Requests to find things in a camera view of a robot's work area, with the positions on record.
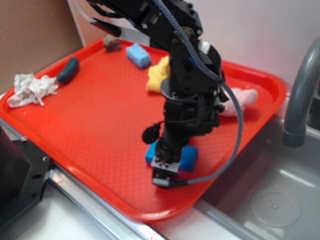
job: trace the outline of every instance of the blue sponge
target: blue sponge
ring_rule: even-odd
[[[156,154],[156,146],[158,142],[150,144],[146,154],[145,160],[147,164],[151,164]],[[185,146],[182,148],[180,170],[192,172],[195,169],[195,165],[198,158],[198,149],[195,146]]]
[[[145,69],[151,65],[149,53],[147,53],[147,51],[144,50],[139,44],[135,43],[132,46],[128,46],[125,50],[128,58],[139,68]]]

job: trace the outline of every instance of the yellow sponge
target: yellow sponge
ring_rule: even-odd
[[[161,92],[161,83],[170,75],[169,56],[162,57],[157,65],[148,69],[149,81],[146,84],[148,91]]]

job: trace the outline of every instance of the stainless steel sink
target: stainless steel sink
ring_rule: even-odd
[[[320,131],[308,128],[304,145],[289,148],[281,143],[282,124],[273,118],[202,200],[248,239],[318,240]]]

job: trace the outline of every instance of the gray faucet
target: gray faucet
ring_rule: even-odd
[[[288,147],[297,148],[305,142],[306,123],[314,95],[319,91],[319,80],[320,37],[313,42],[305,55],[290,94],[282,128],[282,143]]]

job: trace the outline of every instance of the orange tray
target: orange tray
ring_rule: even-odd
[[[165,98],[146,91],[148,70],[137,68],[127,58],[125,47],[106,52],[103,41],[75,52],[36,76],[56,76],[71,57],[80,70],[57,95],[43,99],[45,106],[29,104],[10,108],[11,89],[0,100],[0,116],[49,154],[52,159],[105,201],[128,217],[152,222],[172,218],[189,209],[212,181],[163,189],[152,185],[152,168],[146,164],[148,145],[142,142],[146,127],[163,120]],[[157,64],[165,51],[146,47]],[[231,87],[256,89],[257,102],[244,111],[241,149],[281,106],[286,89],[268,73],[223,62]],[[217,171],[233,151],[238,122],[220,117],[220,127],[206,136],[193,137],[198,147],[193,172],[180,171],[178,180]]]

